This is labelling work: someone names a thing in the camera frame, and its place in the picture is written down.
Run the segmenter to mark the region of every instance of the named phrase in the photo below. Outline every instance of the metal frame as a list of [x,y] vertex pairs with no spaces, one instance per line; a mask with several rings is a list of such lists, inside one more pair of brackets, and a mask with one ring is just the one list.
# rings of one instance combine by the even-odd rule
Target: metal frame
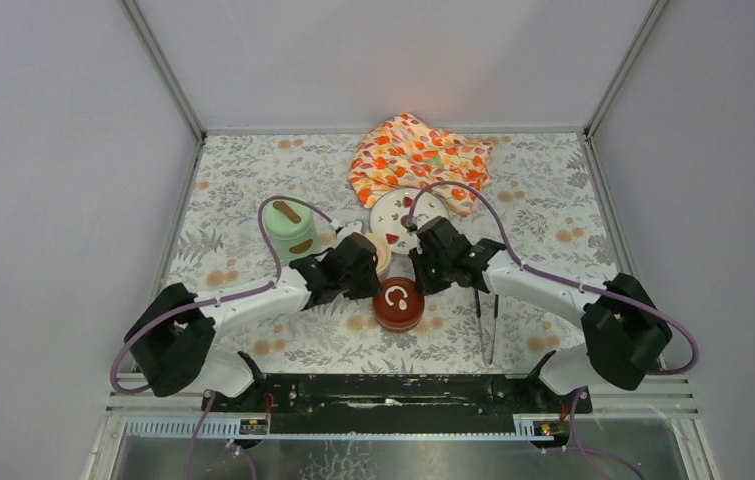
[[147,23],[147,19],[145,19],[138,3],[136,0],[118,0],[118,4],[121,5],[121,8],[127,15],[127,20],[139,36],[139,41],[144,47],[145,52],[147,52],[148,57],[150,57],[153,68],[159,74],[162,84],[174,101],[177,110],[180,111],[180,115],[186,122],[186,126],[189,127],[195,140],[199,142],[203,141],[203,124],[200,123],[200,119],[189,102],[186,92],[180,86],[180,82],[177,81],[177,76],[174,75],[174,70],[171,69],[168,59],[162,53],[162,47],[159,46],[159,42],[153,35],[153,30],[150,29],[150,25]]
[[604,92],[604,96],[601,97],[601,102],[595,109],[595,113],[592,114],[592,118],[586,125],[586,135],[589,138],[594,137],[598,132],[598,128],[601,126],[601,123],[603,123],[604,117],[606,117],[610,110],[610,106],[618,96],[619,91],[621,91],[624,81],[630,75],[630,71],[633,69],[636,60],[642,53],[642,49],[645,47],[648,38],[650,38],[651,33],[653,33],[654,27],[657,26],[657,23],[660,21],[663,12],[665,12],[666,7],[668,7],[670,2],[671,0],[654,0],[654,3],[651,5],[648,15],[645,16],[645,20],[643,20],[642,25],[639,26],[639,30],[636,32],[636,36],[630,43],[627,53],[624,54],[621,64],[619,64],[615,75],[613,75],[612,82],[610,82],[607,91]]
[[[225,128],[207,130],[208,135],[326,135],[326,134],[366,134],[372,127],[326,127],[326,128]],[[565,127],[475,127],[462,126],[450,128],[452,132],[468,135],[474,134],[511,134],[511,133],[577,133],[586,131],[584,126]]]
[[197,168],[200,165],[200,157],[203,154],[203,141],[198,140],[194,148],[194,159],[192,160],[191,167],[189,168],[186,179],[183,183],[183,188],[180,191],[180,202],[177,205],[177,210],[172,217],[171,227],[168,230],[168,240],[165,243],[165,249],[162,252],[162,258],[159,260],[159,270],[156,272],[156,278],[153,282],[153,289],[150,293],[150,301],[153,301],[159,291],[163,287],[165,277],[168,275],[168,271],[171,270],[171,263],[173,261],[174,244],[177,242],[177,237],[180,235],[180,230],[183,229],[183,221],[186,218],[186,209],[189,206],[189,197],[191,196],[192,187],[197,179]]
[[[168,90],[180,110],[180,113],[192,134],[198,141],[195,158],[187,173],[186,181],[181,192],[180,207],[175,212],[172,229],[169,234],[168,244],[163,253],[159,274],[157,276],[153,295],[161,288],[161,282],[167,275],[171,264],[171,254],[177,235],[182,226],[185,208],[187,207],[191,185],[197,173],[197,167],[202,153],[203,142],[208,133],[211,134],[239,134],[239,135],[267,135],[267,134],[316,134],[316,133],[366,133],[366,128],[324,128],[324,129],[267,129],[267,128],[242,128],[233,130],[214,130],[207,132],[198,119],[185,92],[180,87],[177,78],[171,69],[161,47],[156,41],[140,7],[136,0],[118,0],[122,6],[133,29],[139,35],[154,68],[160,75],[163,85]],[[583,127],[531,127],[531,128],[479,128],[468,127],[456,129],[461,133],[576,133],[581,140],[584,158],[591,176],[595,193],[599,199],[602,214],[606,220],[606,227],[613,241],[617,257],[618,268],[627,273],[636,273],[636,266],[632,258],[630,246],[621,228],[618,211],[613,196],[609,191],[606,175],[602,162],[599,158],[597,147],[594,144],[594,135],[602,125],[616,96],[621,91],[629,73],[638,60],[644,45],[650,37],[654,27],[665,11],[670,0],[655,0],[650,11],[645,17],[639,31],[633,39],[625,57],[619,65],[616,73],[608,86],[601,102],[591,117],[591,120]],[[138,386],[145,383],[141,374],[120,374],[121,383],[128,386]],[[716,480],[719,478],[715,461],[706,444],[703,425],[698,413],[696,402],[693,399],[691,386],[684,376],[672,377],[649,377],[635,392],[623,392],[614,387],[593,388],[594,413],[579,415],[586,418],[618,418],[640,419],[662,417],[669,421],[678,441],[686,471],[690,478]],[[126,396],[112,392],[107,404],[107,411],[101,425],[100,432],[95,441],[82,479],[106,480],[111,478],[112,471],[117,462],[121,441],[125,435],[128,417],[156,416],[171,417],[175,423],[185,423],[186,418],[197,418],[200,414],[200,405],[203,392],[200,390],[187,390],[167,398],[156,398],[150,393],[142,393],[134,396]],[[219,414],[212,413],[211,419],[237,419],[255,417],[257,413]],[[516,415],[517,422],[526,420],[552,420],[554,417],[546,415]],[[317,436],[304,436],[315,439]],[[328,436],[329,439],[338,439],[338,436]]]

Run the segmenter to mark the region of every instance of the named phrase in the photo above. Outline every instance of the decorative plate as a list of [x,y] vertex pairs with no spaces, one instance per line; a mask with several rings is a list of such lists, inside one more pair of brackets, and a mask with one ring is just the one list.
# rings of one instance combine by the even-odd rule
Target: decorative plate
[[[380,197],[371,209],[369,227],[371,231],[386,237],[386,243],[393,252],[407,255],[418,246],[418,237],[406,231],[409,222],[409,208],[418,195],[417,188],[400,188]],[[419,227],[435,217],[448,218],[448,209],[439,197],[428,193],[421,196],[415,207],[415,222]]]

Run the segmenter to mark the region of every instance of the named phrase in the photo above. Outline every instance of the gray floral pattern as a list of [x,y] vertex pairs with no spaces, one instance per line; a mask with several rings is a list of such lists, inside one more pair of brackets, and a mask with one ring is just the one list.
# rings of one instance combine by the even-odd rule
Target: gray floral pattern
[[[484,194],[495,204],[516,251],[596,278],[615,275],[612,245],[604,230],[578,138],[574,134],[488,136],[496,143]],[[259,202],[296,194],[342,222],[369,212],[348,183],[360,135],[212,135],[206,140],[167,283],[204,291],[268,277],[273,261],[257,229]],[[495,223],[478,204],[451,220],[474,242],[498,238]],[[322,245],[332,230],[316,220]],[[392,275],[412,277],[409,259],[395,255]],[[581,341],[568,322],[527,303],[501,298],[493,338],[493,296],[481,294],[482,349],[495,343],[488,366],[470,290],[453,287],[427,298],[412,331],[383,331],[370,301],[339,298],[296,315],[244,325],[222,348],[244,350],[267,372],[480,373],[530,370],[553,348]]]

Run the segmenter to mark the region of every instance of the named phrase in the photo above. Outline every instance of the cable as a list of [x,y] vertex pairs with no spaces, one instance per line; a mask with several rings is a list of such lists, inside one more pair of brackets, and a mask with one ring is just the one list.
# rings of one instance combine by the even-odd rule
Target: cable
[[211,395],[209,395],[209,400],[206,403],[206,408],[203,409],[203,414],[200,416],[200,420],[197,421],[197,425],[194,426],[194,431],[192,432],[192,439],[189,443],[189,452],[186,454],[186,480],[189,480],[191,478],[191,455],[194,452],[194,446],[197,443],[197,436],[200,435],[200,428],[203,426],[203,422],[206,420],[206,416],[209,415],[210,411],[212,411],[212,405],[214,404],[215,392],[211,392]]
[[[237,292],[230,295],[225,295],[221,297],[220,299],[216,298],[209,298],[206,300],[201,300],[199,302],[189,303],[187,305],[183,305],[177,308],[174,308],[172,310],[169,310],[158,317],[154,318],[152,321],[145,324],[142,328],[140,328],[132,337],[130,337],[129,340],[127,340],[124,345],[121,347],[121,349],[118,351],[118,354],[115,355],[115,359],[112,361],[112,366],[109,369],[109,383],[112,384],[112,389],[115,390],[118,393],[124,394],[124,395],[134,395],[136,393],[141,393],[146,390],[150,389],[150,384],[136,387],[136,388],[124,388],[121,386],[120,383],[118,383],[118,369],[121,366],[121,362],[124,360],[124,357],[129,353],[130,349],[145,335],[147,335],[148,332],[153,330],[154,328],[158,327],[163,322],[168,321],[169,319],[175,317],[176,315],[179,315],[181,313],[187,312],[189,310],[194,310],[196,308],[202,308],[202,307],[208,307],[212,305],[217,305],[221,303],[227,303],[231,302],[233,300],[238,300],[241,298],[247,298],[252,295],[257,295],[259,293],[265,292],[270,290],[274,287],[274,285],[280,280],[280,275],[283,273],[283,265],[280,262],[280,256],[277,255],[277,252],[274,250],[273,245],[271,244],[271,239],[268,237],[268,232],[265,231],[265,222],[262,221],[262,213],[265,211],[265,207],[271,203],[273,200],[288,200],[291,202],[298,203],[300,205],[303,205],[314,212],[316,212],[318,215],[320,215],[322,218],[327,220],[329,223],[333,223],[333,219],[330,218],[329,215],[324,213],[321,209],[318,207],[307,203],[304,200],[300,200],[293,197],[288,197],[285,195],[273,195],[271,197],[266,198],[262,201],[262,203],[259,204],[259,209],[257,211],[257,220],[259,222],[259,232],[262,234],[262,240],[265,242],[265,245],[268,247],[268,250],[271,251],[271,257],[274,259],[274,280],[269,281],[265,285],[262,285],[260,287],[256,287],[250,290],[246,290],[244,292]],[[273,396],[271,397],[271,402],[268,405],[267,412],[265,413],[265,420],[266,420],[266,428],[268,428],[268,416],[271,413],[271,405],[273,404]],[[189,451],[188,455],[186,457],[186,471],[185,471],[185,477],[186,480],[189,479],[189,469],[191,466],[191,456],[192,452],[194,451],[194,446],[197,440],[197,435],[200,432],[200,428],[203,425],[204,420],[206,420],[206,416],[209,415],[210,410],[212,409],[213,401],[215,400],[215,392],[212,392],[212,395],[209,397],[209,403],[206,405],[206,409],[203,411],[203,415],[200,416],[200,420],[197,422],[197,426],[195,426],[194,433],[192,434],[191,443],[189,444]],[[251,472],[251,478],[253,480],[256,480],[256,466],[254,465],[253,459],[250,457],[250,454],[247,453],[247,450],[241,449],[242,452],[244,452],[245,456],[248,459],[248,464],[250,465],[250,472]]]
[[571,409],[568,406],[568,402],[563,402],[560,404],[560,418],[557,420],[558,423],[562,423],[565,421],[565,417],[568,416],[568,412]]
[[224,448],[230,448],[230,445],[236,447],[236,453],[238,454],[244,454],[245,458],[247,458],[247,466],[250,467],[250,479],[256,480],[256,461],[253,460],[253,456],[241,445],[238,443],[235,443],[235,440],[227,440],[227,445]]
[[[586,447],[583,450],[589,455],[594,455],[596,457],[603,457],[609,460],[614,460],[616,462],[619,462],[625,467],[627,467],[631,472],[636,474],[636,476],[638,476],[640,480],[647,480],[647,477],[645,477],[645,474],[642,473],[639,467],[637,467],[636,465],[634,465],[632,462],[630,462],[624,457],[616,455],[615,453],[612,453],[612,452],[607,452],[605,450],[598,450],[598,449],[590,448],[590,447]],[[523,450],[523,451],[515,452],[515,453],[519,455],[534,455],[534,454],[542,455],[543,454],[542,452],[539,451],[539,449],[535,449],[535,448],[533,450]],[[579,450],[574,450],[574,449],[570,450],[568,448],[564,450],[560,448],[546,448],[544,451],[545,455],[551,455],[551,454],[557,454],[557,453],[582,453],[582,452],[580,452]]]
[[[601,467],[598,466],[597,463],[595,463],[592,458],[589,457],[590,452],[588,448],[584,447],[583,444],[580,442],[580,437],[577,436],[577,424],[574,422],[574,415],[577,413],[577,402],[580,401],[580,395],[586,391],[586,387],[580,387],[574,392],[574,398],[571,401],[571,413],[568,416],[568,424],[571,427],[571,437],[574,439],[574,443],[577,445],[577,450],[580,452],[581,455],[583,455],[583,458],[586,459],[586,463],[589,464],[590,467],[592,467],[593,470],[595,470],[598,475],[606,478],[607,480],[615,480],[612,476],[608,475],[605,471],[601,470]],[[623,457],[619,457],[618,455],[608,452],[606,450],[598,450],[598,449],[592,449],[596,454],[599,454],[601,456],[609,457],[614,460],[617,460],[619,463],[623,464],[627,468],[633,471],[633,473],[636,474],[641,480],[648,480],[644,473],[642,473],[642,470],[640,470],[636,465],[633,465],[631,462],[628,462]]]
[[268,246],[268,250],[271,251],[271,257],[274,258],[274,267],[275,267],[275,269],[277,271],[277,273],[275,274],[275,278],[277,278],[277,280],[279,280],[280,279],[280,274],[283,271],[283,265],[282,265],[282,263],[280,263],[280,256],[277,255],[277,252],[274,250],[274,247],[271,245],[271,239],[268,238],[268,232],[265,231],[265,222],[262,221],[262,212],[265,210],[265,207],[269,203],[271,203],[272,201],[274,201],[274,200],[287,200],[287,201],[290,201],[290,202],[295,202],[297,204],[303,205],[304,207],[307,207],[307,208],[311,209],[313,212],[315,212],[318,215],[320,215],[324,220],[327,220],[327,222],[329,222],[329,223],[333,223],[333,219],[330,218],[329,215],[327,215],[326,213],[324,213],[323,211],[321,211],[321,209],[319,209],[318,207],[316,207],[316,206],[314,206],[314,205],[312,205],[310,203],[307,203],[304,200],[301,200],[299,198],[287,197],[285,195],[273,195],[273,196],[270,196],[270,197],[266,198],[265,200],[263,200],[262,203],[259,204],[259,213],[257,215],[257,220],[259,222],[259,233],[262,234],[262,240],[265,242],[265,245]]
[[506,247],[507,254],[510,256],[510,258],[512,258],[512,260],[518,265],[519,268],[523,270],[527,270],[528,272],[532,273],[533,275],[536,275],[537,277],[545,278],[547,280],[552,280],[554,282],[561,283],[563,285],[567,285],[567,286],[577,288],[580,290],[585,290],[587,292],[591,292],[596,295],[601,295],[604,297],[611,298],[613,300],[617,300],[622,303],[626,303],[632,307],[642,310],[643,312],[656,316],[657,318],[668,323],[669,325],[674,327],[675,330],[680,332],[681,335],[683,335],[683,337],[686,338],[686,341],[689,342],[689,346],[692,349],[692,357],[689,359],[689,362],[687,362],[684,366],[679,367],[679,368],[651,372],[650,373],[651,375],[676,375],[679,373],[685,373],[685,372],[688,372],[689,370],[692,370],[692,368],[695,367],[695,364],[698,363],[698,360],[701,358],[701,349],[700,347],[698,347],[698,342],[695,341],[695,336],[692,335],[692,333],[686,327],[684,327],[683,324],[673,319],[669,315],[666,315],[665,313],[660,312],[656,308],[650,305],[644,304],[638,300],[634,300],[630,297],[619,295],[615,292],[609,292],[602,288],[593,287],[591,285],[583,285],[580,282],[576,282],[574,280],[561,277],[553,273],[545,272],[544,270],[539,270],[538,268],[535,268],[531,265],[524,264],[524,262],[522,262],[521,258],[518,256],[518,254],[515,253],[515,250],[513,250],[512,245],[510,245],[509,239],[507,238],[506,229],[504,228],[504,224],[501,222],[500,217],[498,217],[497,212],[495,212],[495,207],[493,207],[492,204],[488,200],[486,200],[486,197],[484,197],[483,194],[481,194],[479,191],[475,190],[472,187],[469,187],[468,185],[464,183],[455,182],[452,180],[443,180],[443,181],[431,183],[430,185],[427,185],[424,188],[422,188],[421,191],[419,191],[418,194],[415,196],[415,198],[412,200],[412,207],[410,207],[409,209],[409,218],[412,219],[411,220],[412,222],[415,222],[415,206],[418,204],[418,200],[421,198],[421,196],[424,195],[425,192],[429,192],[433,188],[441,186],[441,185],[454,185],[460,188],[464,188],[465,190],[468,190],[477,198],[479,198],[481,202],[483,202],[483,205],[486,206],[486,208],[492,214],[492,217],[495,219],[495,223],[498,226],[498,231],[501,234],[501,240],[504,242],[504,246]]
[[265,397],[265,431],[271,432],[271,424],[268,423],[268,419],[271,417],[271,407],[274,406],[274,395],[268,392]]
[[124,395],[134,395],[136,393],[141,393],[150,389],[150,385],[144,385],[142,387],[136,387],[136,388],[122,387],[118,383],[118,369],[120,368],[121,362],[124,360],[124,357],[130,351],[130,349],[133,348],[133,346],[142,337],[147,335],[147,333],[153,330],[154,328],[158,327],[161,323],[183,312],[187,312],[189,310],[202,308],[202,307],[208,307],[208,306],[219,304],[219,303],[231,302],[233,300],[247,298],[251,295],[256,295],[256,294],[268,291],[274,287],[274,285],[277,283],[278,280],[280,280],[280,275],[283,272],[283,265],[280,262],[280,256],[277,255],[277,252],[274,250],[274,247],[271,245],[271,239],[268,238],[268,232],[265,231],[265,222],[262,221],[262,212],[265,210],[265,207],[274,200],[288,200],[291,202],[298,203],[300,205],[303,205],[313,210],[314,212],[316,212],[318,215],[320,215],[322,218],[324,218],[328,222],[333,223],[333,220],[330,218],[330,216],[324,213],[321,209],[319,209],[318,207],[310,203],[307,203],[304,200],[300,200],[298,198],[288,197],[285,195],[273,195],[263,200],[262,203],[259,204],[259,209],[257,211],[257,218],[259,221],[259,232],[262,234],[262,240],[265,242],[265,245],[268,246],[268,249],[271,251],[271,257],[274,259],[274,267],[275,267],[274,280],[269,281],[265,285],[262,285],[257,288],[253,288],[251,290],[246,290],[244,292],[238,292],[238,293],[233,293],[230,295],[225,295],[221,297],[220,299],[209,298],[206,300],[201,300],[199,302],[189,303],[187,305],[177,307],[173,310],[169,310],[159,315],[158,317],[154,318],[151,322],[147,323],[145,326],[140,328],[138,332],[136,332],[132,337],[130,337],[130,339],[127,340],[126,343],[124,343],[124,345],[121,347],[121,350],[119,350],[118,354],[115,356],[115,360],[112,361],[112,367],[109,369],[109,383],[112,384],[113,390]]

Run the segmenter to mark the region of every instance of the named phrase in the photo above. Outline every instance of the beige bowl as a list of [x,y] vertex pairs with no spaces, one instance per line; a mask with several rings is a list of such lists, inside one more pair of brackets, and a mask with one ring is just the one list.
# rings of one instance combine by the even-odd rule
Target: beige bowl
[[389,248],[389,243],[382,235],[376,233],[366,233],[367,238],[374,244],[374,248],[377,249],[377,278],[382,282],[389,276],[389,267],[392,265],[392,249]]

